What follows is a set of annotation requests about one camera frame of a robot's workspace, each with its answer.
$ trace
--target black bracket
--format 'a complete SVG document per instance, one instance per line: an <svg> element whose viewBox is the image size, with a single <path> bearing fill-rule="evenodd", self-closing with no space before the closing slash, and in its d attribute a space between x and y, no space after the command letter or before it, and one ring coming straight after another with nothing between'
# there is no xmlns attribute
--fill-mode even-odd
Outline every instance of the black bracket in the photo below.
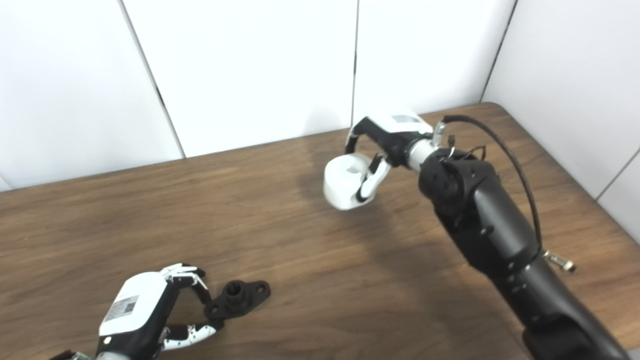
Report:
<svg viewBox="0 0 640 360"><path fill-rule="evenodd" d="M225 285L222 294L204 308L204 315L212 323L247 315L271 295L266 281L244 282L233 280Z"/></svg>

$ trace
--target white cup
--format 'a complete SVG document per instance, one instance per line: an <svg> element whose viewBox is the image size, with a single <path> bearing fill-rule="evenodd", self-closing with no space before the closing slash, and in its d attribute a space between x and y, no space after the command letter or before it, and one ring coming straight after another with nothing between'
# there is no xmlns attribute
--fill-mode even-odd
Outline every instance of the white cup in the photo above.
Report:
<svg viewBox="0 0 640 360"><path fill-rule="evenodd" d="M356 199L356 193L362 185L372 159L353 153L338 156L329 161L324 168L324 197L334 208L349 210L367 204L373 200L371 194L365 202Z"/></svg>

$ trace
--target label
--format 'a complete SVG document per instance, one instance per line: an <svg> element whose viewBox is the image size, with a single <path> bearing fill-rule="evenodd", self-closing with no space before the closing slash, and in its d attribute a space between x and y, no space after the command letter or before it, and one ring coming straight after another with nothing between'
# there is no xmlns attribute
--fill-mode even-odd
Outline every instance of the label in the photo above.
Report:
<svg viewBox="0 0 640 360"><path fill-rule="evenodd" d="M104 321L109 321L123 316L129 316L133 313L133 308L136 307L139 295L127 297L126 299L114 301L111 305L111 309L104 318Z"/></svg>

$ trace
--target wood grain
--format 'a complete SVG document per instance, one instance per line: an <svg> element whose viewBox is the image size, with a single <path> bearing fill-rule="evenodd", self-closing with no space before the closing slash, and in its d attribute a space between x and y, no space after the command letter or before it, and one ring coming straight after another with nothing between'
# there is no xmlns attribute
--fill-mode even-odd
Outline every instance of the wood grain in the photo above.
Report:
<svg viewBox="0 0 640 360"><path fill-rule="evenodd" d="M545 245L579 265L568 286L627 348L640 345L640 247L499 106L471 115L503 136L534 188ZM452 124L458 147L490 143ZM527 359L521 328L444 233L417 176L393 171L368 206L323 199L346 131L0 193L0 354L93 354L122 283L179 261L214 293L264 279L271 298L163 359ZM371 154L375 147L362 146ZM516 174L488 159L518 205ZM173 322L200 319L186 292Z"/></svg>

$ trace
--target wire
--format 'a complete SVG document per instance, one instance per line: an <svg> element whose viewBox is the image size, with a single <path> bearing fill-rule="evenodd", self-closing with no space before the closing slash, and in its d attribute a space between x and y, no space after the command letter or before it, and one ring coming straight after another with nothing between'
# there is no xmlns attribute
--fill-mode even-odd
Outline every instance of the wire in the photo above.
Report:
<svg viewBox="0 0 640 360"><path fill-rule="evenodd" d="M484 160L484 158L486 157L486 145L481 145L481 146L476 146L473 149L469 150L466 155L464 155L462 157L461 160L466 160L469 158L469 156L473 155L474 152L478 151L478 150L482 150L482 158L480 158L480 160Z"/></svg>
<svg viewBox="0 0 640 360"><path fill-rule="evenodd" d="M493 140L500 146L502 151L507 155L513 167L518 172L518 176L520 177L520 181L522 182L522 187L524 188L525 193L527 193L527 198L529 199L529 206L531 207L531 217L533 219L533 227L536 233L536 240L538 241L538 245L542 247L542 232L540 230L540 216L538 215L538 208L536 207L536 201L533 199L533 192L531 191L531 187L529 186L529 182L527 181L527 177L524 174L524 170L522 170L522 166L516 159L516 156L513 154L511 149L507 146L507 144L502 140L498 134L494 133L487 125L484 125L482 122L473 119L472 117L464 116L464 115L447 115L442 119L443 124L448 124L450 122L466 122L469 124L473 124L480 129L482 129L485 133L489 134L493 138Z"/></svg>

